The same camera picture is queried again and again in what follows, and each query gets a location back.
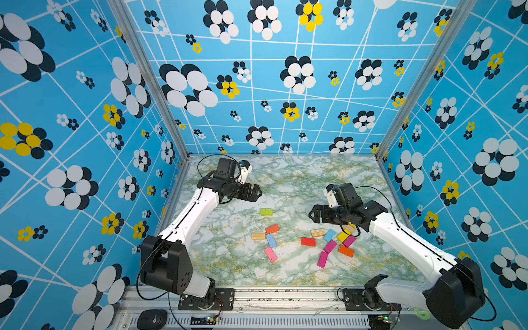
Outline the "green block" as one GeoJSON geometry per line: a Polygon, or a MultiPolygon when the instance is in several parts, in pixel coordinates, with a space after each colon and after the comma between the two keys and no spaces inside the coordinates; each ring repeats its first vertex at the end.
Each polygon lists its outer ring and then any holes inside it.
{"type": "Polygon", "coordinates": [[[274,211],[272,209],[269,209],[269,208],[262,208],[259,211],[259,214],[261,216],[263,216],[263,217],[271,217],[274,214],[274,211]]]}

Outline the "orange-red block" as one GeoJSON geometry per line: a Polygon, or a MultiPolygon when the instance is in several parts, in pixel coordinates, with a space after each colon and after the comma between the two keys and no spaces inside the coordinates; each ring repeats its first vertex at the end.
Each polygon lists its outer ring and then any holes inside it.
{"type": "Polygon", "coordinates": [[[278,232],[279,230],[280,230],[279,225],[278,224],[274,224],[274,225],[271,225],[270,227],[266,228],[265,232],[267,234],[272,234],[272,233],[278,232]]]}

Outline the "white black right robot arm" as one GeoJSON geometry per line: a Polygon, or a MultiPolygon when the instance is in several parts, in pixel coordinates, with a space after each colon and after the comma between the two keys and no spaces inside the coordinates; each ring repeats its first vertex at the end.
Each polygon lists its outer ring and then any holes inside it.
{"type": "Polygon", "coordinates": [[[330,184],[328,203],[316,204],[309,218],[316,224],[353,224],[382,239],[411,262],[424,276],[422,282],[379,274],[364,285],[363,303],[372,310],[389,305],[417,307],[441,324],[457,329],[487,302],[481,268],[471,259],[459,259],[434,247],[396,220],[392,210],[377,201],[363,202],[352,184],[330,184]]]}

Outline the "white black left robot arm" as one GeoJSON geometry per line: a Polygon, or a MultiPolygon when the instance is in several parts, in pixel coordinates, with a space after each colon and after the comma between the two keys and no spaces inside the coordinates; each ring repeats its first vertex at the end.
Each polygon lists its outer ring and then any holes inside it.
{"type": "Polygon", "coordinates": [[[221,204],[239,199],[256,202],[260,186],[247,182],[252,165],[247,160],[220,158],[217,168],[202,175],[190,202],[157,236],[146,236],[141,244],[137,281],[167,293],[190,298],[199,308],[218,301],[215,280],[195,272],[188,247],[209,214],[221,204]]]}

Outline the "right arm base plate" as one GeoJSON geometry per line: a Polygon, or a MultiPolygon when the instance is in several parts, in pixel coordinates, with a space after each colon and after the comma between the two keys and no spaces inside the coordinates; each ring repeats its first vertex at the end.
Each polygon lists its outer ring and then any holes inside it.
{"type": "Polygon", "coordinates": [[[386,303],[371,290],[358,288],[340,288],[338,298],[345,304],[348,312],[401,312],[401,305],[386,303]]]}

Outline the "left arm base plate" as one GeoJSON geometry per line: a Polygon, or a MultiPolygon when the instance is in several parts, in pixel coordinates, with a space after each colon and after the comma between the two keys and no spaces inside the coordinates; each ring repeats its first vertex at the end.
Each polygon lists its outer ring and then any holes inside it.
{"type": "Polygon", "coordinates": [[[177,309],[180,311],[232,311],[235,302],[235,289],[216,288],[208,290],[205,297],[180,296],[177,309]]]}

